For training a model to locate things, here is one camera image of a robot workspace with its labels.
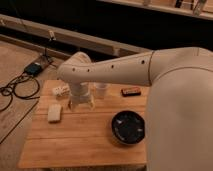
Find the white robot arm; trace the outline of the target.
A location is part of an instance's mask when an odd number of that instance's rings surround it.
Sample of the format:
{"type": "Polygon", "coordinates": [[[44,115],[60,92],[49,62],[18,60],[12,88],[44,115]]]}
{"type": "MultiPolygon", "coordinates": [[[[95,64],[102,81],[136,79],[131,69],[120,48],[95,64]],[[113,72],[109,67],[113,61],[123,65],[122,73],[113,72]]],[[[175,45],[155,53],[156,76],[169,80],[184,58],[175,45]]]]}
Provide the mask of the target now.
{"type": "Polygon", "coordinates": [[[148,86],[147,171],[213,171],[213,51],[183,47],[101,62],[77,52],[58,76],[77,99],[89,82],[148,86]]]}

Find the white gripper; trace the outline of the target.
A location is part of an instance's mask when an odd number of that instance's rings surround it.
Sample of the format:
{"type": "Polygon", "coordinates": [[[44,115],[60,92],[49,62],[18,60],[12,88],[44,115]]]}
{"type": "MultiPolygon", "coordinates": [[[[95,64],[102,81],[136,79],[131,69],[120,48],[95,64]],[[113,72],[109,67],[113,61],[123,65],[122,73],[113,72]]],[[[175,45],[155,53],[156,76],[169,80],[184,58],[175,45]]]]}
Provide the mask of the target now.
{"type": "Polygon", "coordinates": [[[68,101],[68,107],[70,110],[74,110],[74,104],[82,103],[88,103],[92,110],[95,108],[88,83],[70,84],[69,88],[70,100],[68,101]]]}

